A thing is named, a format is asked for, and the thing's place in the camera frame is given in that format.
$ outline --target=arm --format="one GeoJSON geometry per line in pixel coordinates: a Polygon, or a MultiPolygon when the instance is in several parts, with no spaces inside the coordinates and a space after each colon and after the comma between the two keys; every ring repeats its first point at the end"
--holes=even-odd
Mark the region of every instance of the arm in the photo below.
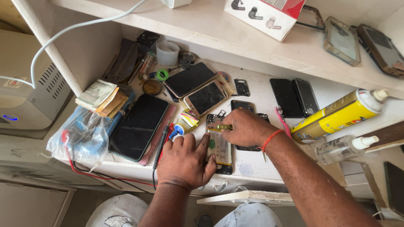
{"type": "MultiPolygon", "coordinates": [[[[233,110],[223,123],[233,125],[233,130],[223,131],[223,137],[241,146],[262,146],[278,130],[256,114],[242,109],[233,110]]],[[[376,219],[285,133],[275,136],[265,150],[308,226],[380,227],[376,219]]]]}
{"type": "Polygon", "coordinates": [[[209,139],[206,133],[196,149],[193,134],[167,141],[157,166],[157,190],[139,227],[183,225],[190,192],[207,184],[217,168],[213,155],[204,165],[209,139]]]}

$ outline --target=white cable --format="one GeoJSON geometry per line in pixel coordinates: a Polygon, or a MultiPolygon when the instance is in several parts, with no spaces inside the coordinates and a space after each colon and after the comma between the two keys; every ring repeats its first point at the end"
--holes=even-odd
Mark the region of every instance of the white cable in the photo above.
{"type": "Polygon", "coordinates": [[[31,81],[32,83],[29,83],[28,81],[25,80],[21,80],[21,79],[17,79],[17,78],[12,78],[12,77],[7,77],[7,76],[0,76],[0,78],[3,79],[8,79],[8,80],[16,80],[16,81],[20,81],[23,82],[25,84],[28,84],[30,86],[32,86],[32,88],[36,88],[35,85],[35,63],[36,60],[39,58],[39,55],[42,54],[42,52],[44,52],[44,50],[46,49],[46,47],[48,47],[53,41],[55,41],[55,39],[59,38],[59,36],[63,35],[65,32],[70,31],[74,28],[77,27],[83,27],[86,25],[92,25],[92,24],[96,24],[96,23],[101,23],[101,22],[107,22],[107,21],[113,21],[116,19],[119,19],[121,17],[124,17],[126,15],[129,15],[131,12],[133,12],[136,8],[138,8],[141,4],[143,4],[145,1],[147,0],[141,0],[139,3],[137,3],[134,7],[132,7],[130,10],[126,11],[125,13],[122,13],[118,16],[114,16],[114,17],[109,17],[109,18],[104,18],[104,19],[97,19],[97,20],[93,20],[93,21],[88,21],[88,22],[83,22],[83,23],[78,23],[72,26],[69,26],[63,30],[61,30],[60,32],[58,32],[56,35],[54,35],[50,40],[48,40],[45,45],[43,45],[43,47],[41,49],[38,50],[38,52],[36,53],[36,55],[34,56],[34,59],[32,59],[32,63],[31,63],[31,81]]]}
{"type": "Polygon", "coordinates": [[[380,214],[380,213],[382,213],[382,212],[384,212],[384,213],[388,213],[389,215],[391,215],[391,216],[393,216],[393,217],[395,217],[395,218],[397,218],[397,219],[399,219],[399,220],[404,221],[403,219],[401,219],[401,218],[399,218],[399,217],[397,217],[397,216],[395,216],[395,215],[392,215],[392,214],[390,214],[390,213],[389,213],[389,212],[387,212],[387,211],[379,211],[379,212],[377,212],[376,214],[374,214],[374,215],[372,215],[372,216],[374,217],[374,216],[376,216],[376,215],[378,215],[378,214],[380,214]]]}

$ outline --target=earbuds image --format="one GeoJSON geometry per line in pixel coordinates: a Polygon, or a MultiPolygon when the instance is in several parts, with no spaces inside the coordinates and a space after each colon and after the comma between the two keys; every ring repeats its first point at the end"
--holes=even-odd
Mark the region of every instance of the earbuds image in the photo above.
{"type": "Polygon", "coordinates": [[[276,21],[276,18],[275,17],[271,17],[267,22],[266,22],[266,26],[267,26],[267,28],[272,28],[272,29],[281,29],[282,27],[281,26],[275,26],[274,24],[275,24],[275,21],[276,21]]]}
{"type": "Polygon", "coordinates": [[[241,5],[243,5],[243,2],[241,1],[241,0],[234,0],[232,3],[231,3],[231,7],[234,9],[234,10],[246,10],[246,8],[245,7],[239,7],[238,6],[238,3],[241,3],[241,5]]]}
{"type": "Polygon", "coordinates": [[[258,11],[258,9],[257,9],[256,7],[253,7],[253,8],[251,9],[251,11],[248,13],[248,16],[249,16],[251,19],[256,19],[256,20],[262,20],[262,19],[264,19],[263,17],[255,16],[255,15],[257,14],[257,11],[258,11]]]}

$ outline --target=jeans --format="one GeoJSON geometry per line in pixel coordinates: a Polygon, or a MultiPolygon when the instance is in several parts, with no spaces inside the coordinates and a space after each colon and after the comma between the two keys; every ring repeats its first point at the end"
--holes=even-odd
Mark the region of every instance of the jeans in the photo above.
{"type": "MultiPolygon", "coordinates": [[[[131,194],[117,195],[95,209],[86,227],[137,227],[147,204],[131,194]]],[[[282,227],[279,218],[265,204],[241,204],[215,227],[282,227]]]]}

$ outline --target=man's left hand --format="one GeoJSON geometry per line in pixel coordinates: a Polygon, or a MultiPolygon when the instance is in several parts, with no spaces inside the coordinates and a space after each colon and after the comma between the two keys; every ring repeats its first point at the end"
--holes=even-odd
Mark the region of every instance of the man's left hand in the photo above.
{"type": "Polygon", "coordinates": [[[174,142],[167,141],[157,167],[158,185],[177,185],[188,192],[206,185],[217,168],[214,154],[204,165],[209,139],[210,135],[206,133],[196,149],[195,137],[190,133],[185,138],[177,137],[174,142]]]}

